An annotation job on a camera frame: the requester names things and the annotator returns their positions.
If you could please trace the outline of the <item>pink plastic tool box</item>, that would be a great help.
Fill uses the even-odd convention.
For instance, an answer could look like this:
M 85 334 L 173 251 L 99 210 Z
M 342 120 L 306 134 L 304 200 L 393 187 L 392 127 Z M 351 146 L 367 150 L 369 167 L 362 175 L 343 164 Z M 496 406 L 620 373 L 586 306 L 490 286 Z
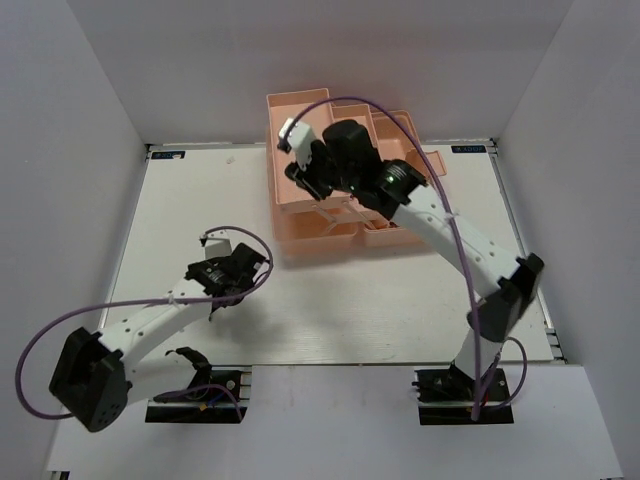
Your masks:
M 305 107 L 328 97 L 326 88 L 267 96 L 266 164 L 271 218 L 274 238 L 282 253 L 296 257 L 348 249 L 356 244 L 387 247 L 418 243 L 420 239 L 416 235 L 366 209 L 345 193 L 335 192 L 319 202 L 286 178 L 285 167 L 294 157 L 276 148 L 281 127 Z M 338 106 L 329 103 L 306 114 L 304 121 L 319 135 L 336 121 L 353 119 L 366 127 L 382 158 L 405 160 L 427 176 L 429 172 L 416 148 L 401 132 L 406 129 L 412 136 L 417 135 L 410 114 L 405 110 L 393 110 L 391 114 L 398 124 L 366 104 Z

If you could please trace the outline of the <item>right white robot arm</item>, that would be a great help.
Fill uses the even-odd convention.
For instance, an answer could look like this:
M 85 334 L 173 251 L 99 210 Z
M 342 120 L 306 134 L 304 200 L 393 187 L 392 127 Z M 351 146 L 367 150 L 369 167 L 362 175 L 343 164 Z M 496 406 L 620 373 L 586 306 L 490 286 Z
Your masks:
M 533 301 L 544 263 L 499 247 L 454 215 L 436 180 L 405 160 L 384 160 L 368 130 L 347 119 L 316 136 L 308 124 L 289 118 L 277 147 L 295 159 L 285 174 L 317 201 L 340 191 L 425 241 L 464 277 L 470 295 L 470 332 L 452 362 L 451 384 L 472 399 L 488 385 L 486 372 L 508 334 Z

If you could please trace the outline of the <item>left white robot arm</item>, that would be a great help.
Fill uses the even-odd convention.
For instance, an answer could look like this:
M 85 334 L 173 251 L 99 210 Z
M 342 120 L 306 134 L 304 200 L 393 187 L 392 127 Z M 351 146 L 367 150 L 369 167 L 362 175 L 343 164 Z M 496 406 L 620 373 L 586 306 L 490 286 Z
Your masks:
M 66 339 L 49 391 L 86 430 L 100 432 L 128 404 L 140 400 L 145 376 L 140 362 L 196 320 L 194 308 L 234 306 L 256 288 L 273 255 L 240 243 L 229 255 L 190 264 L 180 280 L 156 301 L 93 333 L 80 327 Z

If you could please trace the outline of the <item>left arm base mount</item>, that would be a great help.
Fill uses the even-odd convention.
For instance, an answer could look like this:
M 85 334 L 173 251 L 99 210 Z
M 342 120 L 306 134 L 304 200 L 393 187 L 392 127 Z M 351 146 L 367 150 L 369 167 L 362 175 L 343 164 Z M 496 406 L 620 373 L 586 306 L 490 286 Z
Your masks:
M 150 400 L 147 424 L 240 424 L 247 414 L 252 384 L 250 367 L 212 368 L 197 373 L 189 388 L 198 390 L 166 401 Z

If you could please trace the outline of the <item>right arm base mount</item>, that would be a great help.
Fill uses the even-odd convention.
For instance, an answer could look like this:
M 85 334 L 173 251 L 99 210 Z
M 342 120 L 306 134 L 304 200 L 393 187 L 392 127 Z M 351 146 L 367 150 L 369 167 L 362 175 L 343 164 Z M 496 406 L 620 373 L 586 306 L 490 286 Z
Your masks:
M 449 369 L 420 369 L 414 371 L 412 387 L 417 394 L 419 423 L 421 426 L 508 425 L 514 423 L 512 408 L 505 405 L 509 396 L 506 376 L 498 368 L 492 383 L 480 401 L 477 421 L 471 418 L 473 388 L 455 384 Z

